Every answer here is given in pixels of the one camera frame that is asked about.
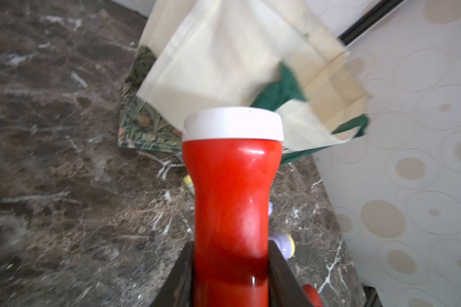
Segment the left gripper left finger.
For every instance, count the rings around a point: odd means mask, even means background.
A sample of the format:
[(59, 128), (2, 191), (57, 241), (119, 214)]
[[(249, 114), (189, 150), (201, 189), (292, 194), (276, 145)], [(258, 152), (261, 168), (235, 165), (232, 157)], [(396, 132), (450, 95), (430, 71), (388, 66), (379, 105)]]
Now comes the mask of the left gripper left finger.
[(194, 242), (188, 241), (150, 307), (193, 306), (194, 256)]

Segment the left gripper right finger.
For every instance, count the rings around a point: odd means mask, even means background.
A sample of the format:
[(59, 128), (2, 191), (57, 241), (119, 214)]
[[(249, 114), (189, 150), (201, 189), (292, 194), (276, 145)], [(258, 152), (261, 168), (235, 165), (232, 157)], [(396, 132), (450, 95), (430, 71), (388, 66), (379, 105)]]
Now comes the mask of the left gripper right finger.
[(268, 242), (269, 307), (313, 307), (276, 243)]

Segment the cream green tote bag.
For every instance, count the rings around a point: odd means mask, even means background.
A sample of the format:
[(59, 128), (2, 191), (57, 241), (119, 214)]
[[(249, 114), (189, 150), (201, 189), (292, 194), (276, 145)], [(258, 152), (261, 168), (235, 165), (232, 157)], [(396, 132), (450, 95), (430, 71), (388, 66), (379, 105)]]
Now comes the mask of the cream green tote bag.
[(370, 123), (344, 45), (302, 1), (156, 1), (125, 79), (118, 146), (180, 152), (184, 121), (216, 107), (278, 114), (283, 163)]

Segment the pale green flashlight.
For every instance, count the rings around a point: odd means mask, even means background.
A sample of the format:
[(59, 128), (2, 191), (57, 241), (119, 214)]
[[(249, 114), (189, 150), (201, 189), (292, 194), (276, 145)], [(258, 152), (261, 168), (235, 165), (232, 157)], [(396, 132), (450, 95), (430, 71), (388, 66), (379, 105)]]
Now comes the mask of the pale green flashlight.
[(192, 181), (192, 179), (191, 179), (191, 177), (189, 175), (186, 175), (183, 178), (183, 183), (184, 183), (185, 187), (187, 188), (187, 190), (189, 190), (189, 192), (192, 195), (195, 195), (195, 188), (194, 188), (194, 185), (193, 185), (193, 181)]

